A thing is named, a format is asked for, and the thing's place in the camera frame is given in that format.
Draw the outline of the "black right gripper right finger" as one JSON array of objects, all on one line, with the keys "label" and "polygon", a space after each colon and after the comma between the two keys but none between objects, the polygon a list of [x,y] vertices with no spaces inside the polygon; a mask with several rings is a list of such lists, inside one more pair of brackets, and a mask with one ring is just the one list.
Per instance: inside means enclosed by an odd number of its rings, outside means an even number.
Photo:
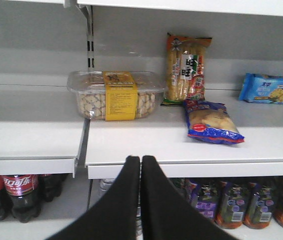
[{"label": "black right gripper right finger", "polygon": [[142,157],[141,221],[145,240],[235,240],[187,203],[156,158]]}]

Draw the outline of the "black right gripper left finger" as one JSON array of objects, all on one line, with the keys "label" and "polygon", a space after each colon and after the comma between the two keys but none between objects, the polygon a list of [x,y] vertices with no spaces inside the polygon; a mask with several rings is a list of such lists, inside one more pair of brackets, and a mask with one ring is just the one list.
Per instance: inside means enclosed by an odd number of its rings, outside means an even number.
[{"label": "black right gripper left finger", "polygon": [[135,240],[140,158],[128,156],[109,190],[77,220],[49,240]]}]

